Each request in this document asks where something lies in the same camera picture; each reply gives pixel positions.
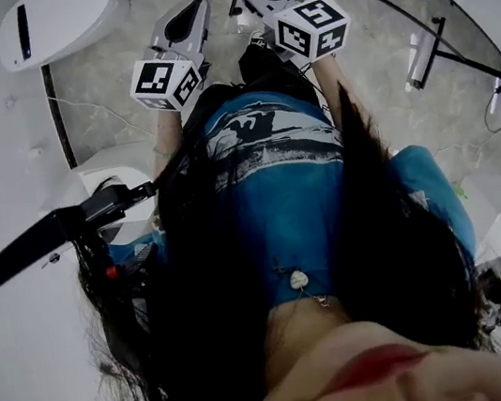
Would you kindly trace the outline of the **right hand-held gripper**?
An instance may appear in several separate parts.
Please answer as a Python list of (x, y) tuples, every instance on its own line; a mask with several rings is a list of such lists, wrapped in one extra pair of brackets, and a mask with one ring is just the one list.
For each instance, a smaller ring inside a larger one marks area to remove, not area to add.
[(344, 47), (351, 19), (334, 0), (242, 0), (260, 16), (266, 43), (282, 61), (303, 57), (309, 62)]

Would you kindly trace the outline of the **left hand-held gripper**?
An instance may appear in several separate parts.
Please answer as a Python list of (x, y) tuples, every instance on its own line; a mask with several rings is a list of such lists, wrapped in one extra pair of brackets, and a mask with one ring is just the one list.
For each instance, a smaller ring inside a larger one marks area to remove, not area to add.
[(210, 68), (203, 54), (209, 17), (208, 0), (191, 0), (161, 18), (163, 33), (154, 34), (132, 73), (130, 96), (144, 108), (181, 112), (197, 98)]

